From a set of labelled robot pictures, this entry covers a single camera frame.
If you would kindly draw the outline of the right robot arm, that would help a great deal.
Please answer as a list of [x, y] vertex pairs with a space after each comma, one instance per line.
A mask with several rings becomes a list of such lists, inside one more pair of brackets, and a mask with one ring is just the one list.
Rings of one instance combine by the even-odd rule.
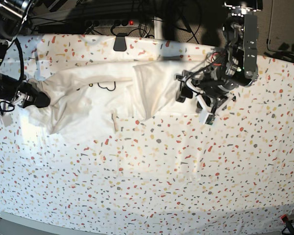
[[45, 108], [50, 104], [50, 98], [42, 91], [25, 82], [25, 65], [23, 51], [17, 39], [34, 0], [0, 0], [0, 66], [8, 49], [15, 44], [20, 60], [20, 77], [14, 79], [0, 73], [0, 112], [8, 113], [15, 109], [15, 103], [20, 107], [35, 106]]

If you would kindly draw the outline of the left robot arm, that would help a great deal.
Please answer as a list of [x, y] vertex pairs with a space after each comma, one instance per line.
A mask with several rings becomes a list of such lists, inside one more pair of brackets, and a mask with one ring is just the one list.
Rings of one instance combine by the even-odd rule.
[[183, 71], [175, 100], [183, 103], [196, 97], [197, 107], [212, 115], [235, 100], [231, 91], [249, 87], [258, 77], [258, 24], [254, 12], [263, 9], [261, 0], [226, 0], [230, 10], [222, 27], [224, 49], [212, 53], [212, 61], [197, 71]]

